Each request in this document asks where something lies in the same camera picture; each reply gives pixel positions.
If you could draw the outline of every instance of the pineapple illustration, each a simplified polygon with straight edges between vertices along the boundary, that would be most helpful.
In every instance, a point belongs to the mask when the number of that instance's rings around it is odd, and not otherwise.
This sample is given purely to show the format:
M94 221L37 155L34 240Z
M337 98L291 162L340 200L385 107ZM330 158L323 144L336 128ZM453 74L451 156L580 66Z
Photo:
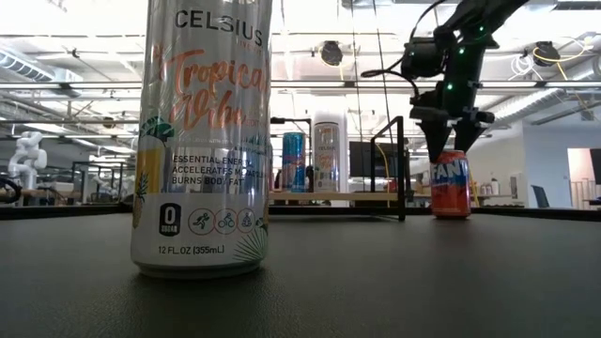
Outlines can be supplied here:
M135 200L133 201L133 228L137 228L142 217L142 206L145 202L146 190L148 189L148 174L142 173L138 180L138 186L135 192Z

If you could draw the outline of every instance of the black chair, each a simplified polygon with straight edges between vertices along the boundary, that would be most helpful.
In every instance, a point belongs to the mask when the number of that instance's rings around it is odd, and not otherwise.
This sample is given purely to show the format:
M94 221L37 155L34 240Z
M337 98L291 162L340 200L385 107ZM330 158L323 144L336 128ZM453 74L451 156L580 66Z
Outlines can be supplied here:
M534 189L534 196L536 197L536 204L539 208L550 207L547 200L547 193L545 192L545 188L532 186Z

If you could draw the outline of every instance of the celsius can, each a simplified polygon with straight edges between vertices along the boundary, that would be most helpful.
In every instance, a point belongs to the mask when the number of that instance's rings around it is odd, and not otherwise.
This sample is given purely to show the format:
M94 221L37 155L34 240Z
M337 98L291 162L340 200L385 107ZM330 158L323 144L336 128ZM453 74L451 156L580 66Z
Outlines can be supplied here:
M268 243L270 0L149 0L131 259L256 269Z
M470 169L463 151L443 151L431 163L432 212L438 218L470 216Z
M316 123L315 191L340 192L340 129L337 123Z
M306 139L304 133L287 132L284 134L282 157L283 192L305 192L305 145Z

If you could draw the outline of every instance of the fanta can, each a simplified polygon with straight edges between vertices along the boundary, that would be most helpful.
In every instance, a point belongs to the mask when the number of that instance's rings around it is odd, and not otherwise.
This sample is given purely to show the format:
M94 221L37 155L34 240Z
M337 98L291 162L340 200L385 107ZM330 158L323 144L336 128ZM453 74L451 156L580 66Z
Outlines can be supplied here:
M470 168L466 154L447 150L431 163L432 213L437 218L466 218L470 209Z

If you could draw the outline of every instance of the celsius logo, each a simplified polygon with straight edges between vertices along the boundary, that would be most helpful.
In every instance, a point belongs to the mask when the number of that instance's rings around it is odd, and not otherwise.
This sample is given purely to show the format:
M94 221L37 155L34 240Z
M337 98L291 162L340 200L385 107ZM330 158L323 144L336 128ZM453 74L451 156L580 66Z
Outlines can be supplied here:
M229 15L214 16L209 11L182 9L176 13L175 25L177 28L205 28L234 33L238 37L254 41L259 47L263 46L263 33L259 29L254 29L252 24Z

